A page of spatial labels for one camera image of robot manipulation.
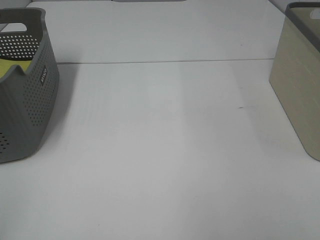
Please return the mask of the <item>grey perforated plastic basket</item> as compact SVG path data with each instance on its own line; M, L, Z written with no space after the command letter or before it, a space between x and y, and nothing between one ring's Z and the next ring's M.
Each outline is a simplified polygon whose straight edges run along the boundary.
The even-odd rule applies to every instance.
M50 120L60 74L42 8L3 8L1 24L25 31L0 34L0 161L38 149Z

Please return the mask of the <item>beige plastic storage bin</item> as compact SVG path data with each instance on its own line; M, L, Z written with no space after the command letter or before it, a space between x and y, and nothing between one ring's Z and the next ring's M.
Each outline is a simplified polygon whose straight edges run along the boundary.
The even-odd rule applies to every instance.
M320 159L320 4L289 3L269 77L306 153Z

